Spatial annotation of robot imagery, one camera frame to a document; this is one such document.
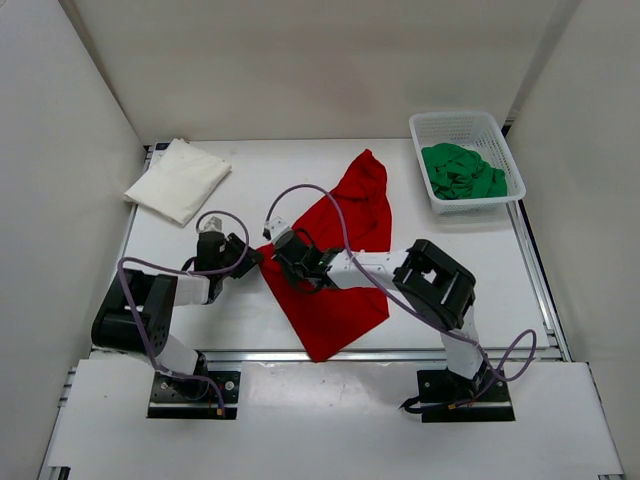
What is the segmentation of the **white t shirt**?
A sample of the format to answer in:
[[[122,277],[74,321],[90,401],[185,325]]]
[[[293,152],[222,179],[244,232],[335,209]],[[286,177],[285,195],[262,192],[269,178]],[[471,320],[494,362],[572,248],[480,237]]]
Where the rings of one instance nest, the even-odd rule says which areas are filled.
[[[231,171],[226,160],[173,139],[124,199],[184,227]]]

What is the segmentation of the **red t shirt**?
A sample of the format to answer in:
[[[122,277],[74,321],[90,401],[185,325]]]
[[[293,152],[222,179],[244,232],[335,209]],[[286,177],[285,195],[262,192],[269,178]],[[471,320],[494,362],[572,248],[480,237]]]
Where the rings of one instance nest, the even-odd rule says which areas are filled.
[[[386,195],[387,171],[371,150],[360,153],[331,190],[346,221],[352,250],[391,249],[392,212]],[[298,335],[309,358],[324,362],[389,317],[387,297],[376,288],[323,289],[315,294],[296,291],[272,259],[264,255],[260,271]]]

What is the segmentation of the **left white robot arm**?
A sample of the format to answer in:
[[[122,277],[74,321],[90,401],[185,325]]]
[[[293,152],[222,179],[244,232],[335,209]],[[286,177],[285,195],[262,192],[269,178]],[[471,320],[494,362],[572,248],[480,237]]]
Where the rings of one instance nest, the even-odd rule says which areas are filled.
[[[210,377],[202,354],[170,334],[173,311],[213,303],[225,279],[243,277],[263,259],[236,234],[209,231],[198,235],[196,255],[180,274],[124,268],[93,321],[91,341],[143,357],[162,374],[175,376],[175,388],[186,399],[198,400],[208,392]]]

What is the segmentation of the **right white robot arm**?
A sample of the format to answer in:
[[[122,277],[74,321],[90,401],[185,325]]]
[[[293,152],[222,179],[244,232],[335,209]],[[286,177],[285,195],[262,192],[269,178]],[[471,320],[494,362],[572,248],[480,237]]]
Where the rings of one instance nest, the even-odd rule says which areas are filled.
[[[418,239],[406,250],[349,253],[322,251],[288,226],[263,235],[294,285],[307,282],[313,293],[374,288],[401,294],[405,307],[440,332],[452,393],[470,400],[484,389],[487,367],[477,347],[475,277],[435,244]]]

